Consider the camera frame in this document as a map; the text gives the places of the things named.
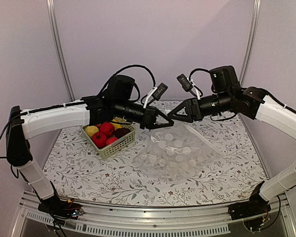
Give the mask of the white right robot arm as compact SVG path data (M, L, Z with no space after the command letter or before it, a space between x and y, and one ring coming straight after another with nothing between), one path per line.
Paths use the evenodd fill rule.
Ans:
M233 66L208 70L213 95L190 98L168 113L168 117L184 122L201 121L229 111L269 124L296 140L296 111L277 100L263 88L242 88ZM296 186L296 160L273 178L257 185L245 205L249 215L264 208L264 201Z

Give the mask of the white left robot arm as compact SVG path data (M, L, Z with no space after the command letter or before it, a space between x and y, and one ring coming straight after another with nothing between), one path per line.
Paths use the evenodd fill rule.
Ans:
M6 159L19 170L52 214L60 214L63 203L34 161L28 140L46 132L96 125L115 117L138 123L141 129L173 126L174 122L156 107L130 100L134 86L133 78L113 75L98 95L34 110L22 111L18 106L11 109L6 131Z

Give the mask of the clear dotted zip top bag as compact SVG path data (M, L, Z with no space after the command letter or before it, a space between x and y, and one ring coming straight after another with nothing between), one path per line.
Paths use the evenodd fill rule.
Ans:
M222 153L187 122L154 129L133 158L134 167L151 178L179 183L222 158Z

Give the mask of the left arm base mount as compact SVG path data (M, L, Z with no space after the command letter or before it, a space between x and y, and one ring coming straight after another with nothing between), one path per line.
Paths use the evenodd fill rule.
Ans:
M38 210L62 219L77 219L84 213L82 206L73 199L63 201L57 195L47 199L39 198Z

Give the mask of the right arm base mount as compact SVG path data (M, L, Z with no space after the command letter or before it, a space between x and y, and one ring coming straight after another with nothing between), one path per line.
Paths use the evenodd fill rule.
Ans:
M228 206L228 213L232 220L260 215L270 210L269 202L262 198L250 198L248 201L236 202Z

